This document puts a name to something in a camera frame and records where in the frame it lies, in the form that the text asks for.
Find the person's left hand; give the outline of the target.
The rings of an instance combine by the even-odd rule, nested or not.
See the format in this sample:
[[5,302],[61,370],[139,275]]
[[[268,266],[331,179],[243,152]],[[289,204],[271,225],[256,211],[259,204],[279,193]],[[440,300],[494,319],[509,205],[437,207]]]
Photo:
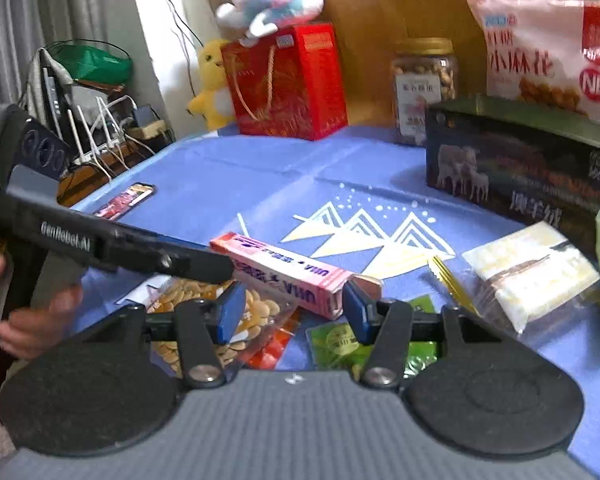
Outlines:
[[[6,260],[0,254],[0,278]],[[17,359],[31,361],[62,341],[83,299],[80,284],[58,292],[47,307],[13,310],[0,323],[1,348]]]

